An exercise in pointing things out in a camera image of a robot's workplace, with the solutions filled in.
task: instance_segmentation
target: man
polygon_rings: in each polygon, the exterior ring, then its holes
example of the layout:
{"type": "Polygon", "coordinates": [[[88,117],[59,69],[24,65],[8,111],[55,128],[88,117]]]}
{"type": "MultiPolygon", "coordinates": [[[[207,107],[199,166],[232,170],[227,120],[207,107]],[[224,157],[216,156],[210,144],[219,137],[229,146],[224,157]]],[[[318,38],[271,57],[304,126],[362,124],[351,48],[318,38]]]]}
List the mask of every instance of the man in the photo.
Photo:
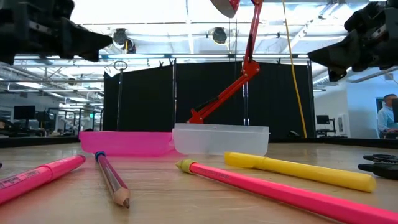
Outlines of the man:
{"type": "Polygon", "coordinates": [[[394,122],[394,114],[392,112],[392,100],[397,98],[395,94],[388,94],[383,98],[385,105],[379,110],[377,115],[377,126],[382,133],[398,132],[398,124],[394,122]]]}

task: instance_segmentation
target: pink marker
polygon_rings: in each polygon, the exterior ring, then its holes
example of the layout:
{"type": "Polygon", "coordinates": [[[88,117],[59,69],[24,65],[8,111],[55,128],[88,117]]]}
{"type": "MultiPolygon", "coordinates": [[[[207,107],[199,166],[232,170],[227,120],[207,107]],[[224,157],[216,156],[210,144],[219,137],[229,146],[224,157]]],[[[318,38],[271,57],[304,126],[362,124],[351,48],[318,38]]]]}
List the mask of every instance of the pink marker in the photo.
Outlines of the pink marker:
{"type": "Polygon", "coordinates": [[[0,205],[69,173],[85,161],[85,156],[71,156],[1,179],[0,205]]]}
{"type": "Polygon", "coordinates": [[[255,194],[263,195],[297,208],[302,208],[343,223],[397,224],[398,213],[370,207],[356,202],[297,189],[282,184],[235,174],[214,167],[204,166],[190,159],[176,163],[177,167],[189,174],[198,174],[218,180],[255,194]]]}

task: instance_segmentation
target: pencil tip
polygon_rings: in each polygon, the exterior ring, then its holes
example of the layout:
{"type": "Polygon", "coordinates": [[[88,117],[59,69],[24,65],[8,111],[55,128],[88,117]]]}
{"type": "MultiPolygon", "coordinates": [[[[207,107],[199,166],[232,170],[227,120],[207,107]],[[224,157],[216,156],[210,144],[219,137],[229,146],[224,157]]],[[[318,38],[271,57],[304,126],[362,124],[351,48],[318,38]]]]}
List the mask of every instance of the pencil tip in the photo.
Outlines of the pencil tip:
{"type": "Polygon", "coordinates": [[[130,208],[130,199],[128,199],[128,198],[125,199],[124,202],[123,202],[123,206],[126,207],[126,208],[130,208]]]}

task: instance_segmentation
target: ceiling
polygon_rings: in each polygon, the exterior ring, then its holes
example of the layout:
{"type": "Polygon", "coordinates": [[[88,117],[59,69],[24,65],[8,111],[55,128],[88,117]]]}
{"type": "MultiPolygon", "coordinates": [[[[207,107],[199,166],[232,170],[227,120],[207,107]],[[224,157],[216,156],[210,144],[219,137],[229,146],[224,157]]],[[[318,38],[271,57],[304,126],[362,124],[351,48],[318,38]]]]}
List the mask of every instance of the ceiling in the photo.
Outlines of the ceiling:
{"type": "MultiPolygon", "coordinates": [[[[153,0],[128,1],[74,0],[76,3],[71,20],[87,29],[112,35],[117,28],[127,29],[136,45],[136,54],[124,52],[111,45],[100,51],[99,63],[80,58],[60,60],[49,57],[41,60],[36,55],[16,56],[13,67],[1,65],[3,80],[45,80],[39,82],[43,90],[91,90],[92,92],[58,92],[52,95],[63,101],[65,97],[79,96],[92,102],[101,102],[97,91],[103,90],[104,71],[114,75],[117,60],[128,64],[127,70],[157,67],[159,62],[177,63],[220,62],[230,60],[229,55],[242,58],[246,50],[254,6],[250,0],[242,0],[234,19],[220,14],[210,1],[204,0],[153,0]],[[213,41],[211,33],[222,27],[228,39],[225,44],[213,41]],[[76,85],[65,83],[76,79],[76,85]]],[[[346,0],[286,0],[286,18],[295,54],[294,63],[306,63],[306,53],[341,41],[346,35],[343,27],[352,13],[368,1],[346,0]]],[[[280,1],[263,4],[257,33],[254,58],[260,62],[290,63],[284,8],[280,1]]],[[[313,64],[314,77],[325,75],[326,68],[313,64]]],[[[20,83],[1,83],[9,90],[36,90],[20,83]]]]}

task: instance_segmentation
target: table surface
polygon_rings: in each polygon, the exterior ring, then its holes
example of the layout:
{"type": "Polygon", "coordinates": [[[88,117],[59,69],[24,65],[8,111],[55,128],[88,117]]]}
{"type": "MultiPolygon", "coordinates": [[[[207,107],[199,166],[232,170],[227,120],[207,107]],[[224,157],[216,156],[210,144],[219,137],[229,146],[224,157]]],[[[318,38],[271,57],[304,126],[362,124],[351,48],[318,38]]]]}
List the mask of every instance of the table surface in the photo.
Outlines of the table surface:
{"type": "MultiPolygon", "coordinates": [[[[396,150],[327,144],[269,144],[267,156],[360,172],[364,154],[396,150]]],[[[284,203],[196,175],[183,174],[176,157],[108,157],[132,192],[131,207],[113,203],[93,155],[79,144],[0,149],[0,179],[74,154],[87,161],[52,183],[0,206],[0,223],[334,223],[284,203]]],[[[221,156],[191,155],[202,164],[398,212],[398,182],[376,177],[372,194],[311,180],[223,164],[221,156]]]]}

